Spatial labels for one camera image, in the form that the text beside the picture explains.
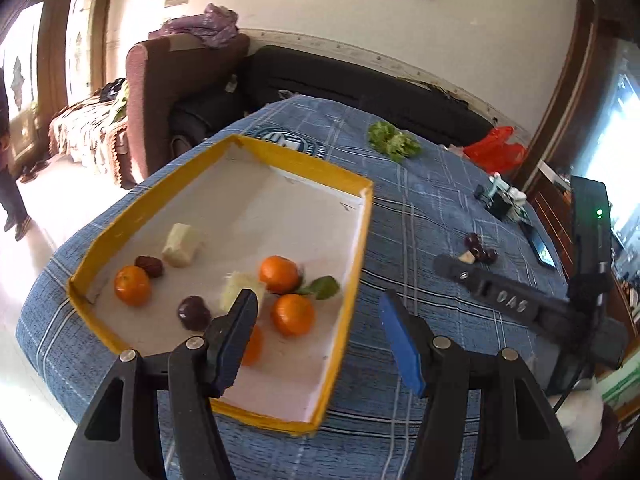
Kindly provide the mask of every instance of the metal screw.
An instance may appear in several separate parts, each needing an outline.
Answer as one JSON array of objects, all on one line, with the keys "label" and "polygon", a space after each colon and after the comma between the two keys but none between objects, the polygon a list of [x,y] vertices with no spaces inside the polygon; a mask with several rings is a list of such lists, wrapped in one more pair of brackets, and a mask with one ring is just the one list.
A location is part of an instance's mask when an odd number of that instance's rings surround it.
[{"label": "metal screw", "polygon": [[451,340],[443,335],[438,335],[433,338],[433,345],[440,350],[446,350],[451,346]]},{"label": "metal screw", "polygon": [[187,348],[189,350],[197,350],[204,345],[204,339],[199,335],[187,339]]},{"label": "metal screw", "polygon": [[507,361],[515,361],[518,358],[518,353],[513,348],[505,348],[502,350],[502,357]]},{"label": "metal screw", "polygon": [[135,350],[125,350],[122,354],[120,354],[120,360],[123,363],[128,363],[129,361],[133,361],[136,358]]}]

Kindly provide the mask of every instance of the brown armchair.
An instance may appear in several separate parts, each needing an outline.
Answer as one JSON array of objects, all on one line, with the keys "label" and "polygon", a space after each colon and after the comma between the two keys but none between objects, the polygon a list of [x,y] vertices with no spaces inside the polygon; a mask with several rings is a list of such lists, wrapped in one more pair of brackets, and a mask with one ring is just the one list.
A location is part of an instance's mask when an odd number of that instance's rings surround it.
[{"label": "brown armchair", "polygon": [[249,49],[238,34],[225,48],[203,46],[191,34],[174,34],[134,45],[127,54],[127,140],[136,182],[170,161],[168,117],[174,103],[224,84]]}]

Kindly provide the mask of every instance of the blue gripper pad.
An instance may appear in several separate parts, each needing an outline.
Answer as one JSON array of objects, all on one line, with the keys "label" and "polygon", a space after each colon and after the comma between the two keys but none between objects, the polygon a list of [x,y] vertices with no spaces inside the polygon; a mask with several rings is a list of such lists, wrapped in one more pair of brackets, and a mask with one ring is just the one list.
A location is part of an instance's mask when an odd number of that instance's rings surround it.
[{"label": "blue gripper pad", "polygon": [[418,397],[423,397],[427,383],[422,376],[420,352],[409,332],[410,314],[393,290],[387,290],[380,296],[378,309],[402,381]]}]

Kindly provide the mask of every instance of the smartphone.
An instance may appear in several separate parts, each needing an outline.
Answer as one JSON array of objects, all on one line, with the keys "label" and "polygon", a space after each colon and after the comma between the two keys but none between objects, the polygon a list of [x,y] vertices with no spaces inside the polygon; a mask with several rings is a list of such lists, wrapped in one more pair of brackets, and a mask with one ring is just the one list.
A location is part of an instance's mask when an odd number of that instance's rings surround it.
[{"label": "smartphone", "polygon": [[549,269],[555,269],[556,264],[554,263],[553,258],[551,257],[551,253],[546,248],[545,243],[542,240],[542,237],[538,233],[538,231],[530,224],[526,222],[518,222],[520,224],[520,228],[522,232],[527,237],[527,241],[529,245],[533,249],[533,253],[536,255],[538,259],[538,263],[543,267],[548,267]]}]

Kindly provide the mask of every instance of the white wall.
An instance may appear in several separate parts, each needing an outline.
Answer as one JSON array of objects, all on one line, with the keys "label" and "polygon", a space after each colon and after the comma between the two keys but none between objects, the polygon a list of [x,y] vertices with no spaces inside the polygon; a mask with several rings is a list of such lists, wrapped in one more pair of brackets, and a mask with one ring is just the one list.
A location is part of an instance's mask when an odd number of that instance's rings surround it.
[{"label": "white wall", "polygon": [[564,63],[575,0],[112,0],[107,76],[170,17],[208,2],[238,12],[239,27],[354,44],[421,67],[475,94],[534,132]]}]

